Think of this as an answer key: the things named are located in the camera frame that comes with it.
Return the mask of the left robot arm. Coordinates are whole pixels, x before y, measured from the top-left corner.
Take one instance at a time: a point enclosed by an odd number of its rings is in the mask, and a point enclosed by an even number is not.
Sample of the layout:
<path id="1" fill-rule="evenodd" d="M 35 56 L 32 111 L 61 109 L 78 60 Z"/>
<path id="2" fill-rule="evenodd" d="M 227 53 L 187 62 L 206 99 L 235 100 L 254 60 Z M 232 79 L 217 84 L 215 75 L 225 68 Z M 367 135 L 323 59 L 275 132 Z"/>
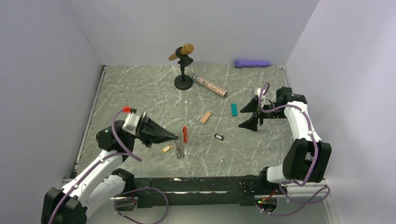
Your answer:
<path id="1" fill-rule="evenodd" d="M 42 224 L 85 224 L 88 218 L 111 197 L 128 196 L 137 189 L 134 175 L 119 166 L 133 153 L 135 140 L 146 147 L 179 136 L 167 131 L 144 112 L 124 107 L 116 112 L 111 125 L 97 132 L 101 152 L 79 175 L 59 189 L 51 188 L 44 196 Z"/>

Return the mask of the red handled key holder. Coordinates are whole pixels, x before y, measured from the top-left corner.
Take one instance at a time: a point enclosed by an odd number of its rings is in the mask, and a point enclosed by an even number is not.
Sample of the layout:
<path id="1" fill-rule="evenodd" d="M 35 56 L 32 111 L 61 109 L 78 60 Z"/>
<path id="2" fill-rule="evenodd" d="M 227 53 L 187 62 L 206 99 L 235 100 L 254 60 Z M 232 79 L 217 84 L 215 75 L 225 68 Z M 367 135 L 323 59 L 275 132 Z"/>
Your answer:
<path id="1" fill-rule="evenodd" d="M 183 126 L 181 134 L 179 135 L 178 140 L 175 142 L 176 146 L 176 156 L 177 159 L 182 159 L 186 154 L 186 145 L 188 142 L 188 128 L 187 126 Z"/>

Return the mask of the black key tag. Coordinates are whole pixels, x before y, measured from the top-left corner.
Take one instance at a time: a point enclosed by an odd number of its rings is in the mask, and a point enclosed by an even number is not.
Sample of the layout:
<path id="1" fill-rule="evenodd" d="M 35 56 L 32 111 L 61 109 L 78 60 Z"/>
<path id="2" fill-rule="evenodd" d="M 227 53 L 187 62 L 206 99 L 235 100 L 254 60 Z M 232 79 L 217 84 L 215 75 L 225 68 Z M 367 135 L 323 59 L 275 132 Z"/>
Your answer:
<path id="1" fill-rule="evenodd" d="M 220 134 L 215 134 L 214 137 L 219 140 L 224 140 L 224 136 Z"/>

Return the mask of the yellow key tag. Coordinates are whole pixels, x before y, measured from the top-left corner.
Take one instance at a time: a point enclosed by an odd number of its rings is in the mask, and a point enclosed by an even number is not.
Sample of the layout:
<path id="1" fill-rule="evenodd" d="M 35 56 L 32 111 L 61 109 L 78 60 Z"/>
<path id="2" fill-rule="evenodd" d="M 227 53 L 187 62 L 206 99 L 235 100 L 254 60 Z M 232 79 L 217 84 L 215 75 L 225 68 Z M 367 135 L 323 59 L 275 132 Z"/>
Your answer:
<path id="1" fill-rule="evenodd" d="M 167 145 L 162 149 L 162 153 L 167 153 L 169 150 L 172 149 L 172 145 Z"/>

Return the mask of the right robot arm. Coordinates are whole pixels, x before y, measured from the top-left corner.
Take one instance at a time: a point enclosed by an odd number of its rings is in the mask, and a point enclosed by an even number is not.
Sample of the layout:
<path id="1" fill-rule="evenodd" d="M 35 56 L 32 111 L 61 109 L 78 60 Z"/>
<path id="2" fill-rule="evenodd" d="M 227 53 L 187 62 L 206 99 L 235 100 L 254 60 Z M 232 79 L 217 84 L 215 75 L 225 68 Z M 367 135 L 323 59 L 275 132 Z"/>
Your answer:
<path id="1" fill-rule="evenodd" d="M 252 116 L 239 127 L 256 132 L 265 119 L 287 119 L 293 143 L 281 165 L 264 169 L 264 177 L 257 182 L 258 189 L 269 194 L 276 183 L 300 181 L 303 186 L 308 182 L 321 182 L 332 148 L 315 131 L 305 96 L 293 93 L 289 87 L 281 87 L 276 91 L 276 101 L 266 104 L 266 93 L 266 88 L 253 89 L 252 99 L 240 111 Z"/>

